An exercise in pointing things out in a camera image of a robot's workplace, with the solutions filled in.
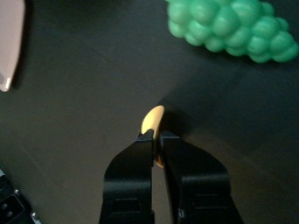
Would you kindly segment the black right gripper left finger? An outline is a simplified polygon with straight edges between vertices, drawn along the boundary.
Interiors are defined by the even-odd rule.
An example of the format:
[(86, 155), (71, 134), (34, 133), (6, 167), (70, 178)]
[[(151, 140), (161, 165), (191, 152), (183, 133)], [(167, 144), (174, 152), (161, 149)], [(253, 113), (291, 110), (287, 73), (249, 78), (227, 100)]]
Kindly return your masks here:
[(155, 224), (153, 167), (154, 131), (150, 129), (107, 167), (99, 224)]

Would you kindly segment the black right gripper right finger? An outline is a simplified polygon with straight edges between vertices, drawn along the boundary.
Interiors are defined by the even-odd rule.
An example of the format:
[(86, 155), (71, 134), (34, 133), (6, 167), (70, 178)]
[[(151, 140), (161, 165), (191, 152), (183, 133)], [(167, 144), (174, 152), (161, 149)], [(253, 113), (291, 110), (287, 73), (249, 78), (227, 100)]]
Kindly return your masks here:
[(222, 162), (170, 131), (161, 146), (173, 224), (245, 224)]

